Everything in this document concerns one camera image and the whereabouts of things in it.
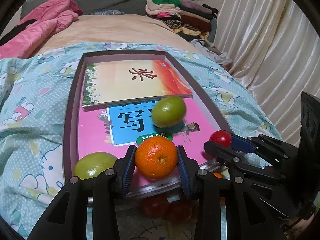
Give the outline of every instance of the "picture book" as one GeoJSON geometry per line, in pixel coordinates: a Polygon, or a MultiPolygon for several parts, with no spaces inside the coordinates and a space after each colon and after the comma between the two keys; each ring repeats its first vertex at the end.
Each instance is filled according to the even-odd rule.
{"type": "Polygon", "coordinates": [[[84,110],[173,95],[192,96],[188,85],[164,60],[120,60],[87,65],[83,91],[84,110]]]}

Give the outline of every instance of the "bedsheet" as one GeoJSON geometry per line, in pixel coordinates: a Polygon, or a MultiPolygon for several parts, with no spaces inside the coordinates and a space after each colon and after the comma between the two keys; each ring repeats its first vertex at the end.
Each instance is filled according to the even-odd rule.
{"type": "MultiPolygon", "coordinates": [[[[218,64],[193,52],[153,44],[96,42],[54,49],[30,59],[1,59],[0,214],[24,238],[64,184],[61,136],[70,73],[84,52],[112,49],[168,51],[206,90],[236,134],[247,137],[264,133],[280,138],[244,87],[218,64]]],[[[260,167],[266,165],[257,156],[249,160],[260,167]]],[[[135,220],[133,215],[121,212],[117,217],[122,239],[154,239],[156,234],[146,236],[150,231],[145,231],[149,226],[143,225],[143,219],[135,220]]],[[[223,208],[222,217],[222,239],[226,239],[223,208]]],[[[91,219],[89,211],[88,239],[92,239],[91,219]]],[[[157,231],[160,224],[152,221],[155,227],[151,225],[150,230],[157,231]]],[[[190,239],[190,234],[186,231],[181,237],[190,239]]]]}
{"type": "Polygon", "coordinates": [[[164,23],[146,16],[124,14],[79,16],[78,21],[45,41],[33,56],[82,42],[104,41],[161,44],[199,53],[164,23]]]}

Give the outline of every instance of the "orange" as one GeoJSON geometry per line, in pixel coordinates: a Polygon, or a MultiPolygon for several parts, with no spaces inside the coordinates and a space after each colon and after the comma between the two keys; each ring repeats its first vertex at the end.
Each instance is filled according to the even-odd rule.
{"type": "Polygon", "coordinates": [[[143,141],[135,154],[135,162],[141,175],[148,179],[162,179],[177,166],[177,148],[163,136],[154,136],[143,141]]]}
{"type": "Polygon", "coordinates": [[[214,176],[216,176],[217,178],[224,179],[224,176],[223,176],[221,173],[213,172],[212,174],[213,174],[214,176]]]}

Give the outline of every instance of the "red tomato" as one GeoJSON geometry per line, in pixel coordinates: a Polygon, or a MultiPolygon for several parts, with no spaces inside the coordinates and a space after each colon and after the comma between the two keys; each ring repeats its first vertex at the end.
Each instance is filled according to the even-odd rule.
{"type": "Polygon", "coordinates": [[[210,136],[210,140],[214,141],[224,147],[231,146],[231,135],[226,131],[216,131],[210,136]]]}
{"type": "Polygon", "coordinates": [[[275,168],[273,166],[265,166],[264,169],[267,171],[274,171],[275,170],[275,168]]]}
{"type": "Polygon", "coordinates": [[[169,204],[165,219],[173,224],[187,222],[192,215],[192,207],[189,201],[177,200],[169,204]]]}
{"type": "Polygon", "coordinates": [[[169,207],[169,202],[165,195],[156,195],[144,198],[140,203],[143,214],[148,218],[162,217],[169,207]]]}

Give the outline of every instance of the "satin curtain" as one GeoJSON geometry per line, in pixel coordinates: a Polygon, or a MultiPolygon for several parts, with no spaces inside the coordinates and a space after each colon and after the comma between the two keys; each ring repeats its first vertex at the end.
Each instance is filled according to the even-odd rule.
{"type": "Polygon", "coordinates": [[[284,141],[300,141],[301,91],[320,97],[320,42],[292,0],[225,0],[214,45],[284,141]]]}

